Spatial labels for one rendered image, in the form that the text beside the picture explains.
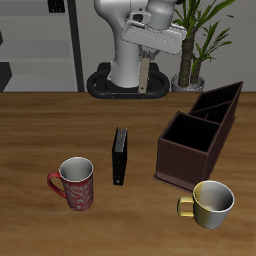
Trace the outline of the green pot plant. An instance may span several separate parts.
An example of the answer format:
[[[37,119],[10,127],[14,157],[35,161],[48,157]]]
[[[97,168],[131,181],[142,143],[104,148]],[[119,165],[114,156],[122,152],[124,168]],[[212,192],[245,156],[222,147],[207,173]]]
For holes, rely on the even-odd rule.
[[[182,42],[180,71],[171,80],[171,90],[173,92],[202,92],[204,89],[204,79],[199,76],[201,64],[214,60],[212,53],[218,48],[230,45],[231,41],[225,41],[229,28],[223,30],[216,38],[215,31],[219,24],[205,24],[218,12],[230,6],[235,0],[224,0],[213,2],[204,10],[200,9],[201,0],[178,0],[183,6],[183,14],[175,10],[178,19],[175,25],[181,25],[187,30],[187,35]]]

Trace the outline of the yellow and white mug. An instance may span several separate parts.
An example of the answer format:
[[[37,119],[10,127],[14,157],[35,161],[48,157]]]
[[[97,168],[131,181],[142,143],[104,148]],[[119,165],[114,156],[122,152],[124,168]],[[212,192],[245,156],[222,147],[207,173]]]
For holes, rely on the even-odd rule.
[[[206,229],[218,228],[235,203],[233,192],[218,181],[202,181],[193,189],[192,197],[180,197],[177,214],[193,218]]]

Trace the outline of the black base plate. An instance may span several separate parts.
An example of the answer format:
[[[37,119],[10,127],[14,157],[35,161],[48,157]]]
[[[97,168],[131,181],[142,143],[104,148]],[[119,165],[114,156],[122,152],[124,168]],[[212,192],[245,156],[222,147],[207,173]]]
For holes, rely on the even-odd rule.
[[[87,90],[91,96],[99,99],[157,99],[164,97],[170,88],[169,79],[159,71],[156,63],[150,63],[146,93],[138,88],[122,88],[107,79],[111,69],[109,62],[101,63],[97,71],[87,80]]]

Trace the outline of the black book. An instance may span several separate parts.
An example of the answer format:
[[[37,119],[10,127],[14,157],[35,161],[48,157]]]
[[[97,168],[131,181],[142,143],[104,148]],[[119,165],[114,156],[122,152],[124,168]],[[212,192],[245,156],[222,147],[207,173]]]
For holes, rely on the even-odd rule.
[[[112,147],[113,184],[122,186],[127,164],[127,129],[116,129]]]

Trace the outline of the black box on shelf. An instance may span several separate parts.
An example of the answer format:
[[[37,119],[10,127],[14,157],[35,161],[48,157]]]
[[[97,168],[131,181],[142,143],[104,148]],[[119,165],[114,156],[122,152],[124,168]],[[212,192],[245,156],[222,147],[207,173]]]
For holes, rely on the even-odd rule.
[[[50,13],[64,13],[64,0],[47,0],[48,10]]]

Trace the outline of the grey shelf unit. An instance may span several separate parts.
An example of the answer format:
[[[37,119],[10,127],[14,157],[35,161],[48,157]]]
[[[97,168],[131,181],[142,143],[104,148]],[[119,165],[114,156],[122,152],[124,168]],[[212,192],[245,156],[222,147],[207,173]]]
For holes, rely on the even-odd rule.
[[[0,0],[0,62],[12,77],[3,92],[82,92],[76,0],[50,13],[47,0]]]

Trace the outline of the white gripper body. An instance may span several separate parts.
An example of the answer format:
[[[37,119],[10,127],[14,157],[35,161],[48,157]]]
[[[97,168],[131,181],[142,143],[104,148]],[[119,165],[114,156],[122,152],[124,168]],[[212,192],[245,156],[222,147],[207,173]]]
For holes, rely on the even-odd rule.
[[[128,20],[121,32],[124,41],[149,47],[170,54],[178,54],[187,30],[172,24],[166,30],[156,30],[146,24]]]

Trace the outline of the dark block by shelf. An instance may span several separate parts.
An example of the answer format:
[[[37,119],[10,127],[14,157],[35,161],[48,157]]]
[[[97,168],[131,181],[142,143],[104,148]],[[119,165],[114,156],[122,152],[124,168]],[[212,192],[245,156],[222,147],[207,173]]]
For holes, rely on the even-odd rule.
[[[3,92],[12,77],[12,71],[8,62],[0,62],[0,92]]]

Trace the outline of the red patterned mug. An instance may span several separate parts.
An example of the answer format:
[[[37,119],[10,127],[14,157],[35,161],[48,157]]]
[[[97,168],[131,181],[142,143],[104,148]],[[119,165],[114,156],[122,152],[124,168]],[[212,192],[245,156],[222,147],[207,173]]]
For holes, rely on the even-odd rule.
[[[93,203],[93,164],[83,157],[65,160],[58,172],[47,176],[48,186],[65,198],[74,211],[89,209]]]

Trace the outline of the dark brown desk caddy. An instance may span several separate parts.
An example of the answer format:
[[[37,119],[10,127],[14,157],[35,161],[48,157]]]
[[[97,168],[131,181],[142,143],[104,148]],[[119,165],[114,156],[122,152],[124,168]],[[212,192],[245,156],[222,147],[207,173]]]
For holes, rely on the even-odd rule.
[[[189,193],[208,180],[235,121],[243,82],[203,92],[188,114],[178,111],[158,139],[153,178]]]

